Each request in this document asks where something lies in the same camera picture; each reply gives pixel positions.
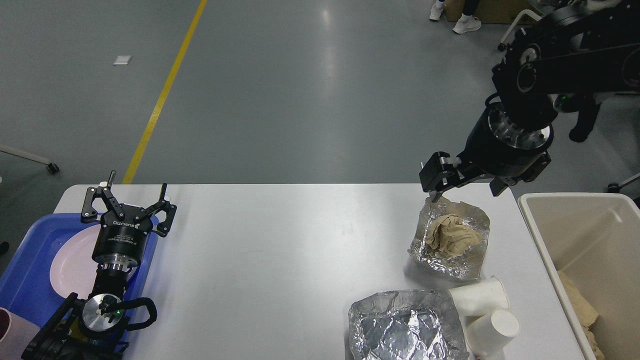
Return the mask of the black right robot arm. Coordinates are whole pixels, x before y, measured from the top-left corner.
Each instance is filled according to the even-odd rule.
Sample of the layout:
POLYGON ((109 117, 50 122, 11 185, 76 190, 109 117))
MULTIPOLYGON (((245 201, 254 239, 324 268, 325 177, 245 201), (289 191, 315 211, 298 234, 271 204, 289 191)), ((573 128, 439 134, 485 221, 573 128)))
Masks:
POLYGON ((569 137, 584 142, 606 96, 639 91, 639 2, 591 10, 576 1, 521 28, 492 69, 494 93, 458 155, 435 152, 419 172, 432 203, 489 180, 493 196, 535 180, 550 164, 553 121, 577 113, 569 137))

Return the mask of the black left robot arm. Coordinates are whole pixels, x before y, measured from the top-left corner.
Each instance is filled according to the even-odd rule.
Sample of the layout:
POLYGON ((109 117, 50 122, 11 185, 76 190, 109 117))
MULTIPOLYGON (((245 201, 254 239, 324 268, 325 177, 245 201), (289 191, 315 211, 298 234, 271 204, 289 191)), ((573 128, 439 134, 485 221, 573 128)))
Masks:
POLYGON ((91 259, 94 283, 85 299, 71 292, 28 342, 23 360, 121 360, 130 346, 122 338, 144 330, 158 318, 148 297, 126 299, 130 272, 143 263, 150 234, 166 237, 178 208, 163 183, 158 200, 147 206, 119 202, 112 192, 115 171, 88 187, 80 221, 98 223, 91 259))

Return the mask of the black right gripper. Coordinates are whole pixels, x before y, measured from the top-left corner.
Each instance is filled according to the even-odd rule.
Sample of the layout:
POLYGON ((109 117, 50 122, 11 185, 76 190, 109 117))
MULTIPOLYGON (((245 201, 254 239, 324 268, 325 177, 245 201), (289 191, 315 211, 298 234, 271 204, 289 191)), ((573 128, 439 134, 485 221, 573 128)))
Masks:
POLYGON ((419 180, 432 203, 454 188, 488 181, 494 197, 519 182, 533 182, 552 161, 549 148, 554 129, 525 129, 507 116, 501 102, 490 102, 482 112, 464 150, 454 157, 435 152, 422 164, 419 180))

